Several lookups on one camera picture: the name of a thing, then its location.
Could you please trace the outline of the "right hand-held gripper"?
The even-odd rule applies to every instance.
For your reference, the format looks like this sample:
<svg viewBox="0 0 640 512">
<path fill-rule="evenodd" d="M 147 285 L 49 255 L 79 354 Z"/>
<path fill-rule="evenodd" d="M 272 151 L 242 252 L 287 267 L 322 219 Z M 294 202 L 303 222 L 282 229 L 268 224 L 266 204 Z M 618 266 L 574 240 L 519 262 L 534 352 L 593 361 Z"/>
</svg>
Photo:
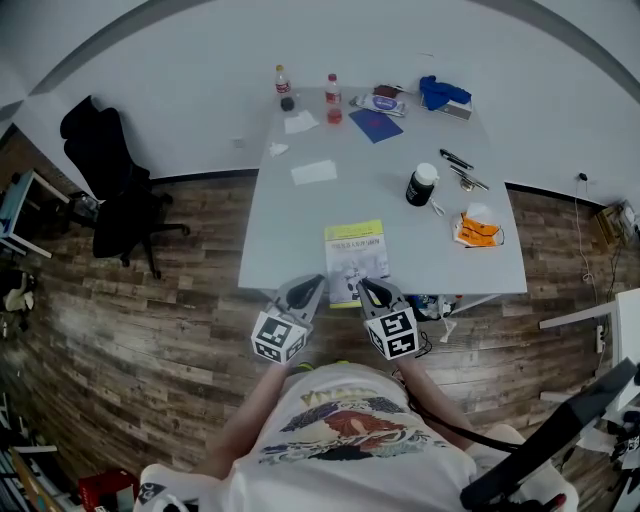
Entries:
<svg viewBox="0 0 640 512">
<path fill-rule="evenodd" d="M 380 306 L 403 303 L 402 292 L 392 283 L 378 278 L 363 278 L 356 285 L 364 322 L 373 346 L 386 360 L 415 354 L 419 350 L 417 321 L 407 303 L 380 315 Z"/>
</svg>

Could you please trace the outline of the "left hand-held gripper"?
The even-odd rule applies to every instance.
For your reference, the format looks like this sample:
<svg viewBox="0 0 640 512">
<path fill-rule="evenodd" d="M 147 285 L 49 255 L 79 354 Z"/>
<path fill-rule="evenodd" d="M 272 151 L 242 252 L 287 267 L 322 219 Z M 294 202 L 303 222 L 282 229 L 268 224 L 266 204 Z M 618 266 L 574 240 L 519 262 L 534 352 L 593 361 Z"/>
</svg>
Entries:
<svg viewBox="0 0 640 512">
<path fill-rule="evenodd" d="M 322 274 L 300 276 L 283 284 L 258 315 L 251 334 L 254 353 L 284 365 L 305 348 L 324 288 Z"/>
</svg>

